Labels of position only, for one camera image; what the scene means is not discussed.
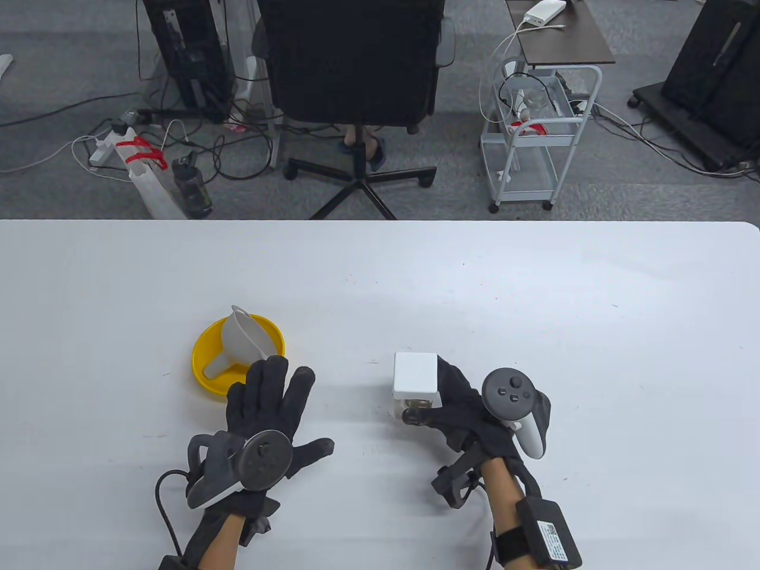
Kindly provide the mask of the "person's left hand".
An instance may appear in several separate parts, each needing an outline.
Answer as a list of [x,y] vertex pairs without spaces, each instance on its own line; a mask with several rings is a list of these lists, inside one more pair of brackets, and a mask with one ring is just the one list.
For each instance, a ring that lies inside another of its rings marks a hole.
[[219,527],[232,515],[270,516],[277,510],[266,499],[270,489],[334,452],[327,438],[293,444],[315,373],[299,367],[288,378],[288,367],[282,356],[254,363],[245,382],[228,390],[226,429],[188,443],[186,500],[203,511],[202,526]]

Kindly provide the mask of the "person's right hand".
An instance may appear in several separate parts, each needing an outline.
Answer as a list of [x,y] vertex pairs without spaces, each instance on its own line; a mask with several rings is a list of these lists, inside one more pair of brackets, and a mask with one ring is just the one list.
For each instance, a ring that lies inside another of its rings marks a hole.
[[437,429],[453,451],[465,452],[479,444],[486,458],[503,458],[522,464],[513,442],[513,432],[492,418],[480,393],[464,377],[461,369],[438,357],[438,391],[442,406],[407,408],[404,424]]

